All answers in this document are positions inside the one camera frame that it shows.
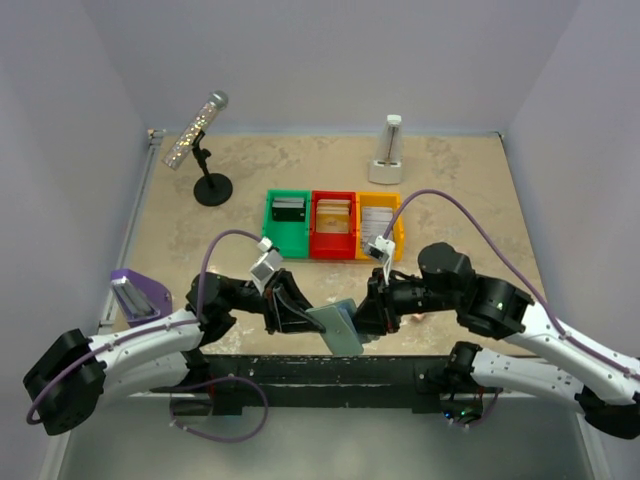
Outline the teal leather card holder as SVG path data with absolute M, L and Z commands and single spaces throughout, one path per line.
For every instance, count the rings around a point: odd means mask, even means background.
M 324 327 L 321 336 L 332 355 L 359 356 L 364 352 L 359 334 L 352 321 L 356 311 L 353 299 L 345 299 L 306 310 L 306 314 Z

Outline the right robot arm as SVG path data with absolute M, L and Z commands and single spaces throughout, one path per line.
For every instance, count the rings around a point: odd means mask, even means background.
M 381 265 L 368 279 L 353 317 L 358 333 L 384 336 L 399 330 L 404 315 L 452 311 L 471 333 L 538 357 L 509 357 L 459 341 L 443 364 L 426 372 L 429 390 L 449 395 L 471 389 L 519 391 L 562 403 L 610 436 L 638 438 L 638 359 L 551 319 L 541 302 L 505 280 L 476 273 L 469 257 L 447 243 L 420 251 L 419 275 L 392 269 L 394 252 L 394 243 L 382 237 L 365 247 Z

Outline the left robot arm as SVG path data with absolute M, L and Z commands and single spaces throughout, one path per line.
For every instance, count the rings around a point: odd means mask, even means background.
M 263 317 L 268 333 L 323 334 L 293 275 L 281 269 L 264 286 L 207 272 L 194 278 L 184 308 L 106 335 L 61 334 L 23 378 L 30 425 L 50 436 L 74 429 L 111 400 L 157 388 L 195 392 L 207 380 L 201 347 L 236 322 L 232 311 Z

